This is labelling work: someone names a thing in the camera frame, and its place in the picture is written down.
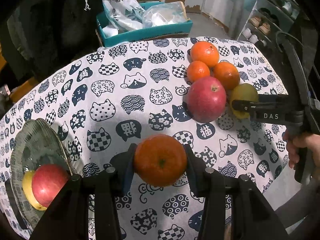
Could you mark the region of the person's right hand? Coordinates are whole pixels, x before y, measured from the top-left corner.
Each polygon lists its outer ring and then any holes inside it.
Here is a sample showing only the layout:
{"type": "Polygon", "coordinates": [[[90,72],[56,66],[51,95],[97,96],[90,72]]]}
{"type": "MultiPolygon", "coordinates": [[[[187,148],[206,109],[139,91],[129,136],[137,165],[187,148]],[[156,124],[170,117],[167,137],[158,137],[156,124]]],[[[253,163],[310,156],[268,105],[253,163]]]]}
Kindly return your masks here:
{"type": "Polygon", "coordinates": [[[317,167],[320,164],[320,136],[311,133],[302,133],[295,137],[291,137],[286,130],[283,140],[287,141],[286,149],[289,153],[289,167],[294,166],[299,162],[300,157],[298,151],[300,148],[308,148],[312,152],[312,158],[317,167]]]}

